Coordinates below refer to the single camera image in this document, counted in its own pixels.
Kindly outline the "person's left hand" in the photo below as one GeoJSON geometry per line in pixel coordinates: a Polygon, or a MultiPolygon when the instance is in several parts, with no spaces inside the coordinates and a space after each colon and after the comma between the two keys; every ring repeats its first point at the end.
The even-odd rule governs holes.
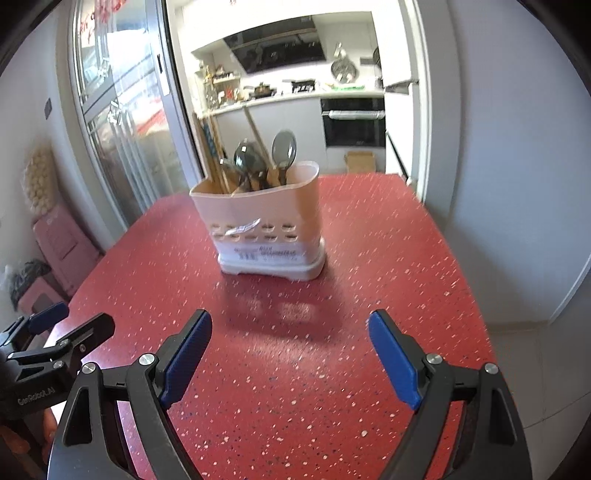
{"type": "Polygon", "coordinates": [[[33,429],[25,419],[2,424],[1,438],[19,463],[17,479],[46,479],[58,422],[50,408],[33,414],[31,422],[33,429]]]}

